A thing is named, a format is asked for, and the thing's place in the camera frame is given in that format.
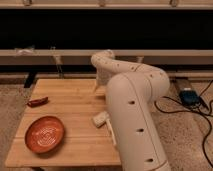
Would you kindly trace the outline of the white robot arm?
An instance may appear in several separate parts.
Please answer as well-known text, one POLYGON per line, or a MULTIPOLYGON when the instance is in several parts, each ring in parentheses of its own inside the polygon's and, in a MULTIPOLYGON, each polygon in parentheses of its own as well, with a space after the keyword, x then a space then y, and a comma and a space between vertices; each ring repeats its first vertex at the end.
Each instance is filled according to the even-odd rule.
POLYGON ((91 63, 97 69, 96 84, 106 87, 106 111, 123 170, 171 171, 148 107, 167 93, 167 73, 117 60, 111 50, 93 54, 91 63))

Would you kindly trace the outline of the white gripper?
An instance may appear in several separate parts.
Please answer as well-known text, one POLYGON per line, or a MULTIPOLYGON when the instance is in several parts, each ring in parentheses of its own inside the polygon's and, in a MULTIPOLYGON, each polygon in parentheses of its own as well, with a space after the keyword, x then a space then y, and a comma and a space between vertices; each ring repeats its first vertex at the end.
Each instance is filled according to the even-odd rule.
POLYGON ((98 69, 96 73, 96 85, 93 89, 93 93, 95 93, 100 86, 104 86, 107 84, 109 79, 109 74, 106 70, 98 69))

